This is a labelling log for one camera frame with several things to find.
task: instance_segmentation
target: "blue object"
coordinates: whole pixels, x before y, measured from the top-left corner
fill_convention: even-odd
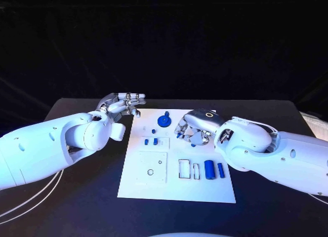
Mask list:
[[[218,172],[219,172],[219,177],[224,178],[224,171],[222,171],[222,164],[218,163]]]
[[[213,169],[213,161],[206,160],[205,161],[205,178],[212,180],[215,179],[215,169]]]
[[[164,112],[164,115],[159,117],[157,120],[159,126],[160,127],[169,127],[170,125],[170,118],[169,118],[169,112]]]

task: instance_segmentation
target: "black curtain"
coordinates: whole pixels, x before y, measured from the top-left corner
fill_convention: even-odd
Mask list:
[[[291,100],[328,120],[328,6],[1,1],[0,136],[111,92]]]

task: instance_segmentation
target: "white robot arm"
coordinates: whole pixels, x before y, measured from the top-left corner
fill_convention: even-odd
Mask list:
[[[0,138],[0,190],[35,182],[89,156],[107,144],[121,141],[123,115],[140,117],[134,105],[144,94],[111,93],[97,110],[23,127]]]
[[[187,127],[192,135],[185,134]],[[203,109],[183,116],[174,133],[195,145],[205,145],[212,138],[215,151],[238,171],[252,170],[273,182],[309,194],[328,196],[326,141],[278,132],[268,125],[238,117],[224,121]]]

